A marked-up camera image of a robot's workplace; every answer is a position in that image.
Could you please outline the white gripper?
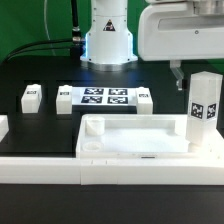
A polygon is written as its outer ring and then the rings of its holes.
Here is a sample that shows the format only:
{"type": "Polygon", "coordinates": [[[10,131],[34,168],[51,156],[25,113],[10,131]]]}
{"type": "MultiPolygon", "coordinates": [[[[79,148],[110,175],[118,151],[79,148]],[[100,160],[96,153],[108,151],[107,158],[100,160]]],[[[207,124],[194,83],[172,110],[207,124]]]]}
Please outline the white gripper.
{"type": "Polygon", "coordinates": [[[180,60],[224,58],[224,2],[149,2],[140,15],[138,53],[145,61],[170,61],[179,91],[180,60]]]}

